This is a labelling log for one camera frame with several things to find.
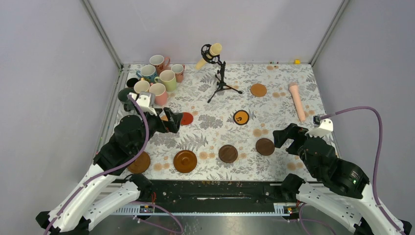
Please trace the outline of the red round coaster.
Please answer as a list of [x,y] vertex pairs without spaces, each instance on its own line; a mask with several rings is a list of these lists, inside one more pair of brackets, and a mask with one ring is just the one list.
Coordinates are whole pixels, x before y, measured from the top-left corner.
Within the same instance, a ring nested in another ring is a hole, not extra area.
[[181,126],[190,125],[193,122],[193,115],[188,112],[183,112]]

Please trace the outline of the light wooden round coaster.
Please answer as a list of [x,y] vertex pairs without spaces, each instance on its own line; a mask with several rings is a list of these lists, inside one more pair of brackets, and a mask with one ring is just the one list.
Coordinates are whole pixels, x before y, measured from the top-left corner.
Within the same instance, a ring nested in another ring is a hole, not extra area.
[[250,92],[255,97],[263,97],[267,93],[267,88],[263,84],[256,83],[251,86]]

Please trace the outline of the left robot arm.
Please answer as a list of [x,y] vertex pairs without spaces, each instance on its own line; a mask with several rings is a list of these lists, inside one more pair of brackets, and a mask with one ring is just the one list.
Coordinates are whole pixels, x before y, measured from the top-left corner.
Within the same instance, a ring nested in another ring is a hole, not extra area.
[[124,205],[137,199],[148,200],[154,195],[153,184],[141,173],[133,174],[121,188],[105,198],[96,198],[144,152],[156,132],[177,133],[183,116],[169,108],[157,108],[155,115],[144,112],[124,116],[71,194],[53,210],[36,216],[40,227],[50,235],[87,235]]

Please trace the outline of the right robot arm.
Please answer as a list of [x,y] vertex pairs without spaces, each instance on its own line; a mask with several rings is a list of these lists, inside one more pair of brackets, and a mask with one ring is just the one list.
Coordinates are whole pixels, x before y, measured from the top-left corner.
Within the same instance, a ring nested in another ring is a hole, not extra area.
[[337,220],[355,235],[408,235],[412,225],[400,220],[376,200],[372,183],[364,171],[352,162],[340,159],[333,146],[323,136],[333,131],[333,122],[324,119],[319,126],[308,130],[291,123],[283,130],[273,131],[274,145],[299,156],[310,175],[326,188],[343,197],[350,204],[342,205],[320,192],[300,176],[290,173],[281,184],[281,197],[288,202],[305,202]]

